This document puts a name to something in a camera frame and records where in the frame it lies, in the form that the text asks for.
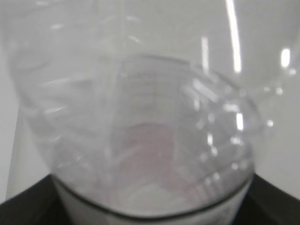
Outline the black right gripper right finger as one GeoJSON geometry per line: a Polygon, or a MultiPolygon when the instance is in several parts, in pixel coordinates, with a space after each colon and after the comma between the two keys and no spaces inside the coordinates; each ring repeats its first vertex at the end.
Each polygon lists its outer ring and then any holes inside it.
{"type": "Polygon", "coordinates": [[[300,225],[300,201],[255,175],[234,224],[300,225]]]}

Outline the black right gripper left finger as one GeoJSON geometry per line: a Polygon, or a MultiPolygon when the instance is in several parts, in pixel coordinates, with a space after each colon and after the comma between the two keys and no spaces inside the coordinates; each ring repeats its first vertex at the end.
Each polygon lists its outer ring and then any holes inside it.
{"type": "Polygon", "coordinates": [[[1,225],[71,225],[50,175],[0,205],[1,225]]]}

